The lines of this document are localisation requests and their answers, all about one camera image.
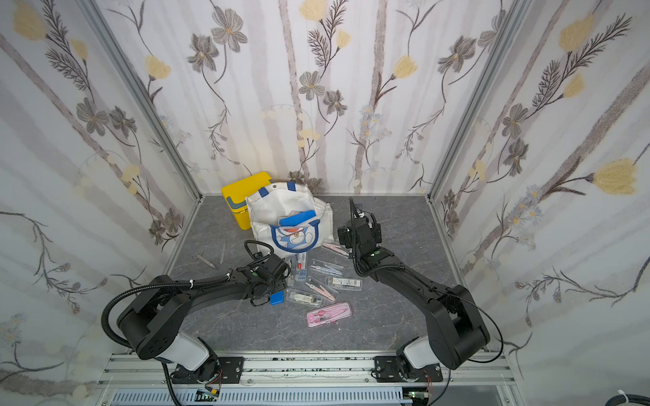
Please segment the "white canvas cartoon tote bag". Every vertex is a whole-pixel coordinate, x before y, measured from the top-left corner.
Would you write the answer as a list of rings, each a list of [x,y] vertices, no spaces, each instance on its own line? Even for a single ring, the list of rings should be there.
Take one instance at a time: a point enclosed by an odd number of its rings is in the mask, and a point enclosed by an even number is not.
[[[269,184],[245,199],[255,240],[275,255],[298,255],[333,241],[333,209],[294,182]]]

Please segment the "pink compass set case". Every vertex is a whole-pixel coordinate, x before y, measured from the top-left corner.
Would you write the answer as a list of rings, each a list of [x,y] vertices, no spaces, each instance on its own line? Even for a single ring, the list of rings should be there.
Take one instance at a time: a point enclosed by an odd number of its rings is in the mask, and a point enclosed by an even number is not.
[[[306,323],[309,328],[316,328],[317,326],[334,323],[351,316],[352,310],[350,304],[343,302],[308,312],[306,314]]]

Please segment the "clear case with red label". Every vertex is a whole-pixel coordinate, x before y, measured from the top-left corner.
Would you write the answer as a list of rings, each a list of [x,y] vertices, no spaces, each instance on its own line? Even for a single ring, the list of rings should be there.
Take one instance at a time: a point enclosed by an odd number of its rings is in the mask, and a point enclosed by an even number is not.
[[[299,253],[296,255],[296,281],[306,282],[307,278],[307,255]]]

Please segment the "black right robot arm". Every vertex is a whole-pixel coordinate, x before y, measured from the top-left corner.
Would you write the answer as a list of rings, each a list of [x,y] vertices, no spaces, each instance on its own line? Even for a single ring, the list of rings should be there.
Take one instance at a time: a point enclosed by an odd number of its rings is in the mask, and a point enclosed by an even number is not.
[[[432,365],[456,370],[467,362],[488,364],[499,358],[479,360],[475,355],[491,341],[485,319],[489,315],[474,301],[468,289],[450,287],[408,267],[382,247],[381,225],[375,216],[349,199],[350,220],[339,227],[339,242],[350,250],[355,273],[394,289],[425,317],[427,335],[415,338],[397,351],[401,370],[411,372]]]

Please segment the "right arm mounting base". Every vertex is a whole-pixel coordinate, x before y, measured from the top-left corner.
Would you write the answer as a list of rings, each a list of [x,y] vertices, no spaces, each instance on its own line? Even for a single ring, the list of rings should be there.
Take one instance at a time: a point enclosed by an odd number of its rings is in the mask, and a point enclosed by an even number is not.
[[[376,356],[371,377],[380,383],[430,383],[443,382],[439,364],[423,368],[411,366],[403,356]]]

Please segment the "clear long compass case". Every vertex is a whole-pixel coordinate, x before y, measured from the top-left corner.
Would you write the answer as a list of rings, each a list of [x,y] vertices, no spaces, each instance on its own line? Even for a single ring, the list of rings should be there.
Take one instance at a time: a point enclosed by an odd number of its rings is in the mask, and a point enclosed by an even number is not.
[[[362,280],[347,277],[327,277],[326,284],[334,290],[362,291]]]

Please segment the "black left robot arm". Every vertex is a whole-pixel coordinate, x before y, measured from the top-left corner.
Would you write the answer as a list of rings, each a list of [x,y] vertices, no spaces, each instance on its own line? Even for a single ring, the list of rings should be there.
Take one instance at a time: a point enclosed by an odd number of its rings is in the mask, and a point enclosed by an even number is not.
[[[180,400],[174,384],[209,386],[225,380],[218,355],[207,342],[182,332],[186,317],[227,301],[264,306],[287,286],[291,267],[271,245],[247,240],[244,247],[251,262],[223,276],[174,280],[162,275],[118,294],[103,309],[100,321],[106,336],[141,360],[157,360],[175,405]]]

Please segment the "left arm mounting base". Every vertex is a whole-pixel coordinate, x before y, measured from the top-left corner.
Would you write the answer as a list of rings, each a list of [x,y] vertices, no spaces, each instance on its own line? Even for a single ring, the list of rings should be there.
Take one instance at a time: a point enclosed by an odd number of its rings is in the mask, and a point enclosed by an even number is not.
[[[174,384],[239,384],[244,360],[243,357],[210,356],[197,370],[190,371],[177,365],[170,376]]]

